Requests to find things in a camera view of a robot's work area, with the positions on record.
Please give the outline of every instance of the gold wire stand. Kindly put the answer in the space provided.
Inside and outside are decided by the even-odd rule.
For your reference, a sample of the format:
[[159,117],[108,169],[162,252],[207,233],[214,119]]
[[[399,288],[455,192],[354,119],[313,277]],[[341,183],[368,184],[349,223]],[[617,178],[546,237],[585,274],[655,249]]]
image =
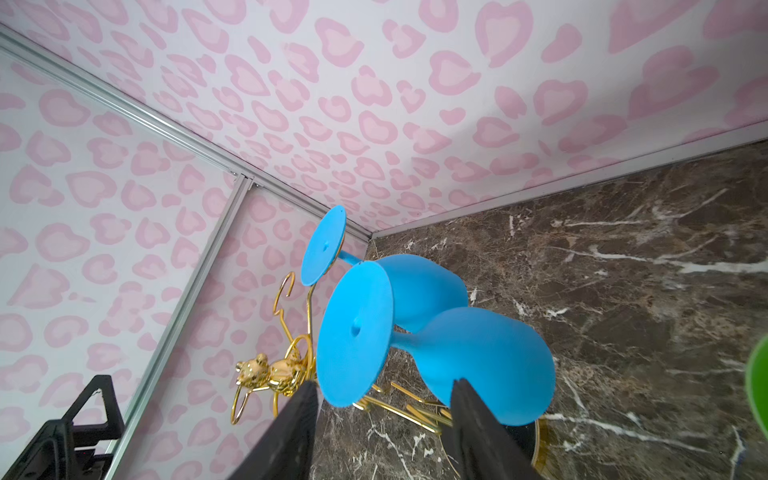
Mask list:
[[[336,255],[333,261],[323,275],[325,275],[330,267],[339,258],[341,252],[341,246],[344,244],[344,237],[342,237],[339,249],[336,251]],[[293,337],[288,325],[285,321],[285,310],[283,308],[278,309],[277,304],[280,302],[280,295],[283,294],[286,283],[290,281],[288,291],[285,298],[288,298],[293,292],[293,284],[296,282],[296,274],[289,272],[280,284],[280,288],[275,295],[275,301],[272,304],[272,314],[280,319],[280,325],[283,327],[283,332],[286,334],[286,338],[290,345],[286,351],[285,356],[281,360],[273,362],[271,365],[267,363],[267,357],[263,353],[260,353],[247,362],[238,362],[235,365],[235,370],[238,371],[237,376],[237,390],[235,391],[235,398],[232,401],[232,410],[230,412],[230,422],[232,425],[236,425],[240,418],[243,416],[243,410],[248,403],[248,398],[253,392],[260,392],[262,390],[272,390],[272,413],[275,417],[278,414],[278,399],[280,395],[285,397],[291,397],[301,387],[306,380],[317,381],[317,358],[314,351],[314,336],[312,329],[312,294],[315,292],[315,285],[310,286],[310,291],[306,294],[306,333]],[[304,340],[306,342],[306,355],[302,357],[299,350],[298,343]],[[237,403],[240,401],[240,392],[245,389],[243,395],[243,403],[237,408]]]
[[[395,382],[390,382],[389,384],[391,385],[391,387],[393,387],[396,390],[399,390],[402,393],[405,393],[407,396],[411,397],[422,406],[437,407],[438,412],[437,413],[430,412],[429,410],[424,409],[421,406],[414,406],[412,404],[407,404],[406,410],[401,410],[395,406],[392,406],[386,402],[376,399],[370,395],[366,395],[362,397],[358,402],[353,403],[353,405],[357,409],[363,410],[364,412],[368,412],[372,406],[381,407],[389,412],[392,412],[396,415],[403,417],[404,419],[410,422],[415,423],[416,425],[422,427],[428,432],[432,432],[437,435],[440,435],[442,433],[442,430],[440,429],[441,423],[449,427],[453,426],[451,413],[442,403],[424,400],[421,397],[417,396],[415,393],[409,391],[408,389],[406,389],[401,385],[398,385]],[[376,384],[374,384],[372,388],[379,393],[389,392],[389,388],[384,390],[383,388],[379,387]]]

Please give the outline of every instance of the gold hook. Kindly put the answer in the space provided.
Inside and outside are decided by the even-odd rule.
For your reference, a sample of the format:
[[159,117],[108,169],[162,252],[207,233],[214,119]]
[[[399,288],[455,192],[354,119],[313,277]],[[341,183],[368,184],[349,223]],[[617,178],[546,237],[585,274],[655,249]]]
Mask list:
[[293,292],[293,284],[296,282],[296,274],[294,272],[290,272],[283,279],[283,283],[280,284],[280,289],[277,290],[277,295],[275,296],[275,303],[272,304],[272,314],[280,318],[280,325],[283,326],[283,331],[286,333],[286,336],[288,337],[288,341],[292,342],[293,336],[290,334],[290,331],[288,330],[288,325],[286,325],[285,310],[283,310],[282,308],[280,310],[277,309],[277,303],[280,301],[280,294],[283,293],[283,288],[285,287],[288,279],[290,279],[290,286],[288,287],[288,293],[286,293],[286,298],[288,298],[291,292]]
[[245,392],[245,396],[243,397],[243,405],[240,406],[240,410],[237,410],[237,400],[240,399],[241,389],[243,389],[243,386],[238,385],[237,391],[235,392],[235,400],[232,402],[232,412],[230,413],[230,423],[232,423],[232,425],[237,425],[237,423],[240,421],[240,417],[243,416],[243,409],[245,409],[245,404],[248,403],[248,396],[250,395],[250,391]]

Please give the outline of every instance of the white marble vein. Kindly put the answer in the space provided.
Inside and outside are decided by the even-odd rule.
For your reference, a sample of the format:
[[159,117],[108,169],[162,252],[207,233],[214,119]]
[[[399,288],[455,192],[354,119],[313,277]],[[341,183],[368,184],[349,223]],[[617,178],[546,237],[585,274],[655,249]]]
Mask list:
[[640,213],[645,208],[645,204],[641,204],[638,208],[635,208],[632,210],[632,213],[627,215],[626,218],[633,218],[635,215]]
[[413,456],[416,454],[416,449],[419,447],[419,442],[425,439],[426,436],[426,433],[422,433],[413,437],[413,450],[411,451],[411,460],[413,460]]
[[445,248],[445,245],[448,244],[448,237],[440,240],[438,243],[435,243],[432,245],[429,249],[430,250],[442,250]]
[[514,238],[515,234],[525,226],[525,224],[530,220],[531,218],[526,215],[525,218],[523,218],[524,214],[517,214],[517,215],[510,215],[509,216],[509,236],[510,238]]
[[648,220],[616,220],[614,222],[571,222],[570,220],[563,222],[561,220],[553,220],[552,226],[579,227],[580,225],[600,225],[610,227],[612,225],[638,225],[641,223],[648,223]]
[[730,427],[733,429],[733,434],[736,436],[736,447],[733,449],[733,455],[730,456],[730,480],[733,480],[736,478],[736,468],[741,461],[741,455],[746,452],[746,447],[741,440],[741,435],[739,435],[736,426],[731,425]]
[[574,450],[578,450],[579,447],[581,447],[584,444],[584,440],[587,438],[586,435],[582,434],[578,436],[578,441],[576,443],[570,443],[568,440],[563,442],[563,449],[566,452],[573,452]]
[[512,302],[515,304],[515,309],[518,311],[518,315],[520,317],[528,316],[528,306],[524,303],[520,303],[514,298],[512,299]]
[[696,372],[693,370],[676,370],[676,369],[668,369],[667,373],[670,375],[692,375],[692,376],[707,376],[707,375],[719,375],[721,373],[732,373],[732,372],[743,372],[744,369],[712,369],[712,370],[703,370],[700,372]]
[[587,407],[584,406],[584,403],[581,401],[581,397],[578,395],[578,391],[576,390],[576,386],[573,384],[571,379],[569,379],[565,374],[563,375],[563,380],[565,380],[565,385],[568,386],[569,389],[574,394],[574,401],[576,402],[576,405],[581,409],[581,416],[585,417],[589,415],[589,410],[587,410]]
[[643,426],[640,424],[640,417],[637,416],[637,413],[635,412],[627,412],[624,413],[624,416],[626,416],[628,419],[632,421],[635,425],[637,425],[638,428],[642,429]]
[[379,430],[376,429],[376,426],[373,425],[373,419],[370,418],[370,415],[368,418],[371,421],[371,428],[370,430],[368,430],[367,438],[370,439],[371,435],[376,433],[380,438],[385,439],[388,444],[387,448],[393,449],[397,454],[398,458],[400,458],[400,463],[402,463],[402,467],[405,469],[406,475],[408,475],[408,479],[413,480],[413,475],[411,475],[411,471],[408,470],[408,466],[406,464],[406,458],[402,456],[402,453],[400,453],[400,450],[397,448],[397,445],[395,445],[395,443],[389,437],[389,433],[381,433]]
[[547,310],[544,316],[549,320],[557,320],[560,315],[568,311],[568,307],[561,308],[559,310]]
[[761,262],[755,263],[731,263],[731,262],[716,262],[716,263],[693,263],[693,262],[681,262],[679,260],[671,260],[671,258],[678,258],[684,255],[689,255],[707,243],[712,242],[714,239],[709,239],[707,242],[702,243],[698,247],[688,250],[683,253],[676,253],[674,255],[662,255],[657,258],[635,257],[633,255],[624,255],[623,253],[602,253],[598,251],[597,245],[590,245],[588,252],[581,252],[578,250],[571,250],[562,247],[550,247],[555,250],[562,250],[568,252],[568,258],[572,258],[574,255],[580,257],[592,257],[600,260],[633,260],[636,262],[652,263],[654,265],[672,265],[680,267],[679,273],[696,273],[716,271],[723,273],[765,273],[768,272],[768,258]]
[[650,211],[654,215],[654,218],[656,218],[657,220],[672,220],[672,219],[677,219],[677,218],[683,218],[686,215],[690,215],[693,212],[695,212],[696,210],[699,210],[701,207],[704,207],[705,205],[711,204],[720,195],[726,193],[727,191],[728,191],[727,188],[723,188],[720,191],[718,191],[716,194],[714,194],[712,197],[707,198],[705,201],[701,202],[700,204],[698,204],[694,208],[688,210],[687,212],[683,212],[681,214],[672,214],[671,212],[662,212],[661,209],[658,206],[656,206],[656,205],[654,205],[650,209]]
[[620,427],[619,425],[612,425],[610,423],[599,422],[598,420],[586,419],[581,417],[580,418],[569,417],[569,416],[563,415],[562,413],[547,413],[547,414],[544,414],[542,418],[546,420],[551,420],[553,422],[586,423],[588,425],[594,425],[603,430],[608,430],[609,432],[613,432],[616,435],[631,437],[633,439],[637,439],[642,442],[664,443],[665,445],[678,447],[686,450],[691,450],[692,452],[709,453],[707,450],[694,447],[693,445],[688,445],[687,443],[678,442],[677,440],[662,439],[661,437],[657,437],[655,435],[647,435],[645,433],[634,432],[624,427]]

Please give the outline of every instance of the silicone wine glass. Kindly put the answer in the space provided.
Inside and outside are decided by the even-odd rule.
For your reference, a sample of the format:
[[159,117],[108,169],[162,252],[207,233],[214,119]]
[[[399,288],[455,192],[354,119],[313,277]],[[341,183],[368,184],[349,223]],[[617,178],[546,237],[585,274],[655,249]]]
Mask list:
[[[320,221],[304,253],[301,278],[313,285],[339,258],[351,265],[360,259],[341,250],[346,211],[332,208]],[[394,322],[409,332],[421,331],[437,313],[457,306],[467,306],[467,286],[455,273],[417,255],[390,255],[374,260],[390,278],[395,297]]]
[[768,335],[757,343],[746,364],[745,387],[755,421],[768,439]]
[[[397,281],[378,263],[362,262],[333,292],[317,346],[317,379],[331,405],[359,401],[393,346],[413,356],[424,383],[448,406],[453,381],[466,378],[500,423],[525,425],[544,413],[554,395],[554,361],[535,330],[462,306],[434,312],[419,333],[393,332]],[[419,301],[418,290],[410,301]]]

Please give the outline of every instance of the wine glass stem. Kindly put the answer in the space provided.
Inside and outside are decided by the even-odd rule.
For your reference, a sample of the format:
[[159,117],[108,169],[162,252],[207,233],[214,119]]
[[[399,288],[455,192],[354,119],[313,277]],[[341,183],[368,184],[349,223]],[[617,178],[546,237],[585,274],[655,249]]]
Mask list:
[[392,332],[390,346],[413,354],[413,350],[416,348],[416,337],[411,333]]
[[347,262],[349,265],[352,265],[352,266],[355,266],[358,263],[362,262],[361,259],[355,257],[351,253],[345,252],[344,250],[340,250],[339,251],[339,258],[341,260],[344,260],[345,262]]

